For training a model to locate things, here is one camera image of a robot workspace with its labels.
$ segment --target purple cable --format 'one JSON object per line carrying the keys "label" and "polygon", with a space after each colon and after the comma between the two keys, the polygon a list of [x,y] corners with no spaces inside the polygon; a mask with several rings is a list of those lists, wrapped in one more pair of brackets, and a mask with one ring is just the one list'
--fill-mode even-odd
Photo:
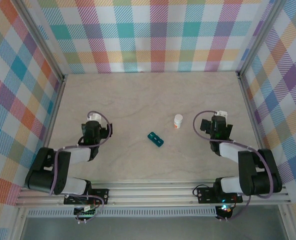
{"label": "purple cable", "polygon": [[[101,202],[102,202],[102,208],[104,207],[104,200],[101,198],[101,197],[99,197],[99,196],[95,196],[95,195],[77,195],[77,194],[69,194],[70,196],[73,196],[73,197],[82,197],[82,198],[94,198],[94,199],[99,199]],[[95,217],[96,217],[96,215],[98,215],[100,213],[100,211],[98,211],[96,214],[94,214],[92,217],[90,217],[88,220],[83,220],[83,221],[81,221],[80,219],[79,219],[79,213],[77,214],[77,220],[78,220],[78,222],[81,222],[81,223],[87,223],[87,222],[89,222],[89,221],[91,221],[92,219],[94,219]]]}
{"label": "purple cable", "polygon": [[49,193],[49,196],[51,196],[53,194],[53,191],[54,191],[54,188],[56,186],[56,183],[57,183],[57,178],[58,178],[58,155],[59,155],[59,152],[65,150],[65,149],[77,149],[77,148],[94,148],[94,147],[98,147],[98,146],[101,146],[102,144],[104,144],[111,136],[111,126],[110,126],[110,123],[108,121],[108,119],[100,112],[98,111],[90,111],[88,112],[88,118],[90,117],[90,114],[99,114],[103,117],[103,119],[107,122],[107,125],[109,127],[109,134],[107,136],[107,138],[103,141],[103,142],[100,142],[99,144],[95,144],[95,145],[89,145],[89,146],[79,146],[79,145],[73,145],[73,146],[65,146],[65,147],[62,147],[60,148],[59,150],[57,150],[55,156],[54,156],[54,177],[53,177],[53,183],[52,183],[52,186],[51,186],[51,189],[50,189],[50,193]]}
{"label": "purple cable", "polygon": [[[206,137],[202,136],[200,133],[198,133],[198,131],[197,131],[196,127],[195,127],[195,122],[196,122],[197,117],[198,117],[199,115],[201,115],[201,114],[204,114],[204,113],[213,113],[213,114],[215,114],[215,113],[217,113],[217,112],[216,112],[216,111],[212,111],[212,110],[206,110],[206,111],[199,112],[199,113],[194,117],[194,119],[193,119],[193,123],[192,123],[192,127],[193,127],[193,130],[195,131],[195,133],[196,133],[199,137],[201,137],[202,139],[205,139],[205,140],[207,140],[207,141],[235,144],[235,145],[237,145],[237,146],[239,146],[239,147],[242,147],[242,148],[244,148],[244,149],[251,150],[251,151],[253,151],[255,154],[257,154],[258,157],[260,158],[261,162],[263,163],[264,168],[265,168],[266,171],[267,171],[268,178],[269,178],[269,183],[270,183],[270,188],[269,188],[269,193],[268,193],[268,195],[266,195],[266,196],[257,195],[257,196],[260,197],[260,198],[262,198],[262,199],[265,199],[265,198],[268,199],[269,197],[271,197],[271,195],[272,195],[272,193],[273,193],[273,181],[272,181],[272,175],[271,175],[271,171],[270,171],[270,169],[269,169],[269,167],[268,167],[266,161],[265,161],[264,158],[261,156],[261,154],[260,154],[257,150],[253,149],[252,147],[248,147],[248,146],[246,146],[246,145],[243,145],[243,144],[238,143],[238,142],[235,142],[235,141],[218,140],[218,139],[209,139],[209,138],[206,138]],[[232,216],[230,219],[234,219],[234,218],[236,218],[237,216],[239,216],[242,212],[244,212],[244,211],[247,209],[247,207],[249,206],[250,200],[251,200],[251,196],[249,196],[249,199],[248,199],[247,204],[245,205],[245,207],[244,207],[240,212],[238,212],[236,215]]]}

